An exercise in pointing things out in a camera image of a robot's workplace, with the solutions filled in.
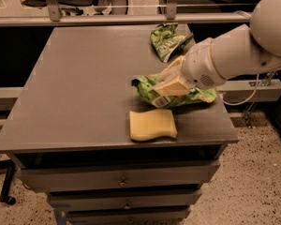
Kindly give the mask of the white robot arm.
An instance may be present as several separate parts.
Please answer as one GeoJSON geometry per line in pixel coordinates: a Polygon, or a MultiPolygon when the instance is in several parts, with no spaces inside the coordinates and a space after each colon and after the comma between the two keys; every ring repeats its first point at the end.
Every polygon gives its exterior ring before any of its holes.
{"type": "Polygon", "coordinates": [[[241,75],[281,70],[281,0],[260,0],[250,24],[195,44],[156,78],[161,96],[183,96],[241,75]]]}

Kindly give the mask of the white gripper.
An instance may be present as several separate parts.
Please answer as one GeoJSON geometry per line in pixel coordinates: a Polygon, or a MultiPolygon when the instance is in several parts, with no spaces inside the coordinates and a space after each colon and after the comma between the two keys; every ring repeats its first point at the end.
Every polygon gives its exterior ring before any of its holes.
{"type": "Polygon", "coordinates": [[[224,84],[226,79],[218,73],[212,59],[212,41],[208,37],[196,43],[185,54],[185,58],[180,55],[171,62],[158,74],[156,80],[159,83],[154,90],[161,96],[179,97],[187,95],[194,86],[209,89],[224,84]],[[181,67],[185,77],[178,76],[181,67]]]}

